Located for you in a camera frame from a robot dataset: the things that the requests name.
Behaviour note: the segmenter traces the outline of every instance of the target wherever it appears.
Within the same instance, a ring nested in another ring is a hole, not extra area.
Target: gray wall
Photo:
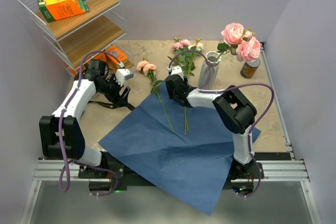
[[[265,41],[289,0],[121,0],[131,39],[221,39],[239,22]]]
[[[291,0],[266,55],[296,158],[304,158],[323,223],[335,223],[336,0]]]
[[[38,121],[60,105],[69,81],[16,0],[0,0],[0,223],[19,223],[41,156]]]

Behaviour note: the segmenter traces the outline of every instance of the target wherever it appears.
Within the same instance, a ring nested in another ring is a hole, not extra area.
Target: pink flower
[[[180,41],[180,43],[181,43],[183,46],[190,46],[190,45],[191,45],[190,41],[187,40],[187,39],[182,39],[182,40]]]
[[[143,67],[146,66],[147,64],[149,64],[149,62],[146,60],[140,61],[136,66],[137,71],[142,71]]]
[[[241,43],[243,31],[244,27],[242,24],[231,23],[225,27],[221,35],[224,37],[224,42],[230,46]]]
[[[243,38],[247,38],[247,41],[250,41],[252,39],[253,34],[250,31],[246,31]]]
[[[237,48],[237,60],[253,62],[260,55],[260,42],[252,37],[250,41],[242,41]]]
[[[155,70],[156,70],[156,66],[154,64],[147,64],[142,69],[145,75],[147,75],[149,71],[155,71]]]
[[[173,51],[176,51],[178,50],[179,48],[183,48],[184,45],[180,42],[176,42],[174,45],[173,45]]]

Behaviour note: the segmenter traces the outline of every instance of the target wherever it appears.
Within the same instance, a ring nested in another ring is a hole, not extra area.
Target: blue cloth
[[[169,100],[164,83],[159,92],[175,133],[158,97],[149,95],[99,144],[151,183],[210,215],[233,159],[232,134],[216,110],[188,108],[185,135],[183,107]],[[255,129],[253,139],[259,134]]]

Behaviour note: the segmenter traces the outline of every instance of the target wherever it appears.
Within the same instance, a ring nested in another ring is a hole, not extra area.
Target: shelf
[[[64,18],[48,23],[40,11],[38,11],[36,15],[47,24],[54,37],[58,39],[76,27],[79,27],[82,24],[84,25],[85,22],[95,18],[99,14],[119,3],[118,0],[87,0],[87,2],[90,11],[84,14],[76,15],[74,17]]]
[[[73,66],[77,68],[88,52],[101,50],[124,33],[105,16],[100,16],[60,40],[59,44]]]

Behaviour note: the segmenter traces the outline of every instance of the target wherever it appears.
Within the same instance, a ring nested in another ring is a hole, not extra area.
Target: table
[[[170,60],[167,56],[173,56],[171,40],[133,40],[131,50],[136,65],[144,57],[150,63],[157,66],[157,77],[163,80],[167,76],[167,66]],[[202,41],[204,52],[216,50],[218,41]],[[197,86],[201,66],[204,62],[203,57],[197,57],[195,60],[196,69],[194,77],[189,78],[192,86]],[[245,79],[240,75],[240,69],[243,63],[236,60],[236,56],[226,54],[222,56],[220,69],[215,81],[214,88],[223,89],[229,85],[239,85],[247,82],[269,83],[265,64],[261,59],[261,66],[256,71],[252,79]],[[134,78],[128,80],[126,85],[131,87],[129,102],[133,106],[138,106],[150,93],[151,86],[149,80],[143,75],[132,69]],[[252,86],[242,89],[245,96],[253,103],[258,111],[258,115],[267,106],[270,99],[270,91],[265,87]],[[93,100],[108,102],[103,95],[98,95]],[[98,104],[88,104],[81,119],[80,127],[83,132],[86,144],[96,150],[102,151],[103,148],[98,142],[108,134],[125,116],[130,113],[128,108],[118,108],[110,110]],[[276,105],[273,104],[269,112],[258,123],[257,127],[261,130],[261,135],[254,143],[255,152],[285,152],[285,137],[281,130],[281,124]]]

